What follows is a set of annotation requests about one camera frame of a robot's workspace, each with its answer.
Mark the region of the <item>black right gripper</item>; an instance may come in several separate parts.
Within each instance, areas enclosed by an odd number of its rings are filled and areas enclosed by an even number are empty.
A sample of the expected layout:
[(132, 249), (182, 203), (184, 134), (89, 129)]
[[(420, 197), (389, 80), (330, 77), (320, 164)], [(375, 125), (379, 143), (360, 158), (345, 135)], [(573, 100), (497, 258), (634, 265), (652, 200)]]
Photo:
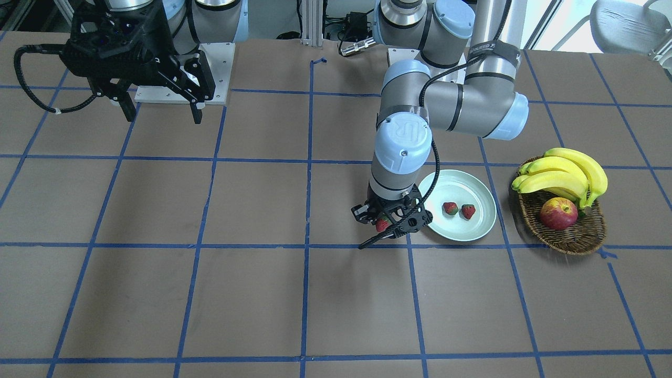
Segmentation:
[(130, 86), (158, 86), (182, 96), (195, 124), (215, 83), (202, 51), (180, 55), (161, 1), (86, 1), (74, 13), (69, 40), (59, 57), (72, 74), (89, 81), (93, 95), (119, 104), (135, 121)]

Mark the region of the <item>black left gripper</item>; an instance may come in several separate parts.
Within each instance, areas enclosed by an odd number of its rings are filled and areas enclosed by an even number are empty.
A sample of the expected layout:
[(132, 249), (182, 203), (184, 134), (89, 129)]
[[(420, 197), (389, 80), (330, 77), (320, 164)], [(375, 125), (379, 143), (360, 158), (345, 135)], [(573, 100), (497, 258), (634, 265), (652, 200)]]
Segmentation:
[(434, 216), (423, 204), (418, 204), (422, 199), (419, 191), (405, 191), (402, 197), (396, 200), (388, 200), (378, 196), (373, 191), (368, 191), (367, 201), (351, 208), (351, 213), (356, 221), (363, 224), (372, 224), (382, 216), (391, 220), (391, 226), (400, 224), (395, 230), (384, 230), (359, 244), (359, 250), (367, 249), (377, 242), (385, 239), (397, 240), (397, 235), (406, 235), (417, 232), (429, 225)]

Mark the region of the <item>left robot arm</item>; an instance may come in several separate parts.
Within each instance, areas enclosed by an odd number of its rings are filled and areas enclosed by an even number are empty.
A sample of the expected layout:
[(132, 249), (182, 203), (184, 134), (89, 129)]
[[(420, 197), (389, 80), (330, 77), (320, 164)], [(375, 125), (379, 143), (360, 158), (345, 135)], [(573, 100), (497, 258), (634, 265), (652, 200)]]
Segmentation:
[(433, 132), (511, 140), (523, 130), (529, 101), (515, 91), (526, 1), (378, 1), (373, 38), (418, 55), (386, 70), (376, 118), (367, 200), (356, 221), (389, 222), (363, 242), (396, 239), (429, 225), (433, 215), (417, 187), (437, 154)]

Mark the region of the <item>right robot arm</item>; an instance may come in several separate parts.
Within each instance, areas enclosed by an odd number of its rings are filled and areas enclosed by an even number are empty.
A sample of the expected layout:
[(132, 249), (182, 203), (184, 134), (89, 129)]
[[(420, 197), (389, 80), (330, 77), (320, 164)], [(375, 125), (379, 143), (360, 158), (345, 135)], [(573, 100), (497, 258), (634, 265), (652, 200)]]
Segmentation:
[(136, 117), (128, 88), (154, 86), (186, 100), (198, 124), (216, 88), (202, 46), (246, 40), (247, 12), (246, 1), (84, 1), (59, 57), (127, 121)]

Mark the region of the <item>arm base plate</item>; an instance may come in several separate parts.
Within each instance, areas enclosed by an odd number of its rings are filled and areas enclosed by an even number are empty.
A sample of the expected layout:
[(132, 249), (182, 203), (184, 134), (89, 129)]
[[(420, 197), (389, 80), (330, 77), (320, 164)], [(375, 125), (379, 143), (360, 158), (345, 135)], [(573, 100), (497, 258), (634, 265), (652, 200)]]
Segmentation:
[[(216, 84), (213, 98), (206, 100), (205, 103), (224, 106), (227, 103), (236, 45), (235, 43), (208, 43), (200, 45), (200, 49), (208, 58), (209, 69)], [(188, 104), (187, 100), (170, 89), (156, 86), (139, 86), (134, 100), (140, 103)]]
[[(447, 68), (437, 68), (427, 63), (425, 60), (423, 60), (421, 52), (417, 49), (388, 48), (388, 66), (391, 66), (398, 61), (411, 58), (418, 60), (427, 66), (430, 70), (431, 77), (441, 74), (441, 72), (447, 71)], [(460, 71), (451, 72), (450, 74), (439, 78), (438, 81), (463, 84), (465, 77), (466, 68), (463, 68)]]

